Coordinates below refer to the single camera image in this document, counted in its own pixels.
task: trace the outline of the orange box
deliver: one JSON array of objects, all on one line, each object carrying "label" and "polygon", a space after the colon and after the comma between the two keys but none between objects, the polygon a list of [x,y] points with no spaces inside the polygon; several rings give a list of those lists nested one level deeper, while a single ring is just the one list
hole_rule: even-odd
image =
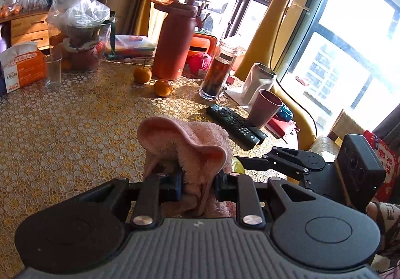
[{"label": "orange box", "polygon": [[0,54],[7,93],[45,77],[44,54],[36,43],[16,44]]}]

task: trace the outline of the black remote control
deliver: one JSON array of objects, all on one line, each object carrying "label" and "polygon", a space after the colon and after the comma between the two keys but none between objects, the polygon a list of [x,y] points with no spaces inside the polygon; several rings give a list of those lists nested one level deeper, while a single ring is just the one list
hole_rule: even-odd
[{"label": "black remote control", "polygon": [[262,144],[264,139],[267,137],[267,135],[260,129],[248,126],[245,118],[241,117],[228,107],[214,104],[207,107],[207,114],[249,150]]}]

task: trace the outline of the red book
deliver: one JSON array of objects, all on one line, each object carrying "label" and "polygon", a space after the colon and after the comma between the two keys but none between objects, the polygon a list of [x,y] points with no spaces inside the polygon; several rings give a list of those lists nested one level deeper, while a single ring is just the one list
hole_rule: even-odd
[{"label": "red book", "polygon": [[274,115],[265,127],[278,138],[282,138],[284,135],[291,133],[296,128],[296,122],[293,120],[286,122],[284,119]]}]

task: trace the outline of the red water bottle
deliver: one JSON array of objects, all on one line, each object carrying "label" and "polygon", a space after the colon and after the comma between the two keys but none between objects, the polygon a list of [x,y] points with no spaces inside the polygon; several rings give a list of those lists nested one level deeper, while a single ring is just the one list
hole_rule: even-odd
[{"label": "red water bottle", "polygon": [[197,7],[193,6],[194,2],[154,4],[155,9],[168,13],[161,27],[152,68],[153,75],[160,79],[175,80],[182,75],[195,33]]}]

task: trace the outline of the silver screw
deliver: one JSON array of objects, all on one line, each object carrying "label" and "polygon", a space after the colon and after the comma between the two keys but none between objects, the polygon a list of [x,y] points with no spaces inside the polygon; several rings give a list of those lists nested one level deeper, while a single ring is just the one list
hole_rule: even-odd
[{"label": "silver screw", "polygon": [[243,217],[243,222],[247,225],[258,225],[262,223],[262,218],[260,216],[256,216],[255,214],[248,214]]},{"label": "silver screw", "polygon": [[136,216],[133,218],[133,223],[138,226],[147,226],[153,222],[153,218],[149,216]]}]

